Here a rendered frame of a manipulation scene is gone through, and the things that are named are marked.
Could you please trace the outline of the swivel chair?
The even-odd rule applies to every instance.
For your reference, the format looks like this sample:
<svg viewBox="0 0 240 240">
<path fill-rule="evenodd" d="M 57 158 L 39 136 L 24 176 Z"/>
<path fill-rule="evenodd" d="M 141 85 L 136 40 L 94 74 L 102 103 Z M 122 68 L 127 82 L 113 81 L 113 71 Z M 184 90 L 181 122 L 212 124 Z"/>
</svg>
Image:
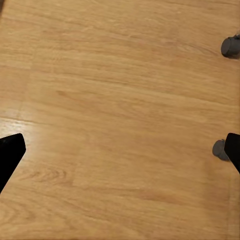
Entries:
<svg viewBox="0 0 240 240">
<path fill-rule="evenodd" d="M 240 53 L 240 31 L 233 37 L 226 38 L 221 45 L 221 52 L 223 54 L 229 55 L 238 55 Z M 226 154 L 225 147 L 225 139 L 218 140 L 212 149 L 212 153 L 215 156 L 218 156 L 221 160 L 230 161 L 231 159 Z"/>
</svg>

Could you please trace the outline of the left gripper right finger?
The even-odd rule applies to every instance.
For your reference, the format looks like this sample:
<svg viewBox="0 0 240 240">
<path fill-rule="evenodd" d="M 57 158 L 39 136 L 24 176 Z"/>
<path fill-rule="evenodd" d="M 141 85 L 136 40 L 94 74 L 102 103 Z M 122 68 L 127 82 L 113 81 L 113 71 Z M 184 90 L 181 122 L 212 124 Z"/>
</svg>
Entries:
<svg viewBox="0 0 240 240">
<path fill-rule="evenodd" d="M 240 173 L 240 135 L 228 133 L 224 151 Z"/>
</svg>

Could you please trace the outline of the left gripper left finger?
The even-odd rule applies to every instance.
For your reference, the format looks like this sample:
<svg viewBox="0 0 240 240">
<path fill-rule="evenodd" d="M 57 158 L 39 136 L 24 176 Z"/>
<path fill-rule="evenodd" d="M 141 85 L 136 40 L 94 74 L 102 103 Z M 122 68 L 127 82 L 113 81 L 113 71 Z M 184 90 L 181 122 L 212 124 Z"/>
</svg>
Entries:
<svg viewBox="0 0 240 240">
<path fill-rule="evenodd" d="M 0 193 L 26 153 L 22 133 L 0 138 Z"/>
</svg>

